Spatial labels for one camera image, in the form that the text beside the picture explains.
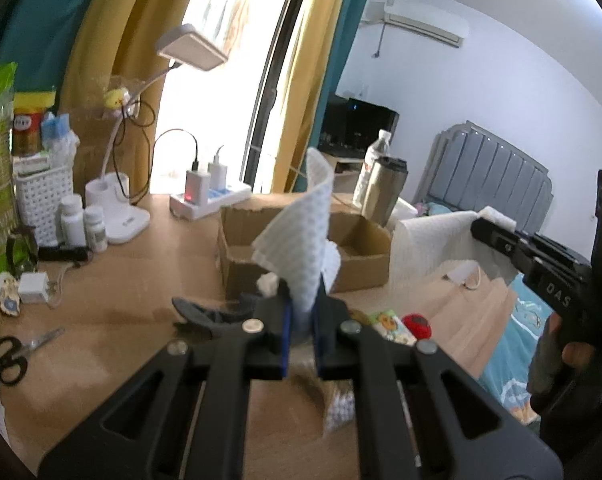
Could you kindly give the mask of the person hand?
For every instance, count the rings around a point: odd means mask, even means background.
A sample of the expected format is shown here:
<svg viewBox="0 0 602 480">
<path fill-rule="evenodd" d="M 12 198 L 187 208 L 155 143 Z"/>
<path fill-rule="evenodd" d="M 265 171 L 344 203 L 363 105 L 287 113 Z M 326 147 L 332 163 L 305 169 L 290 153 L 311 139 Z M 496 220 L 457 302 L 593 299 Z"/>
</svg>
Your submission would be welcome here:
<svg viewBox="0 0 602 480">
<path fill-rule="evenodd" d="M 579 373 L 602 367 L 602 350 L 586 342 L 569 342 L 562 350 L 561 359 Z"/>
</svg>

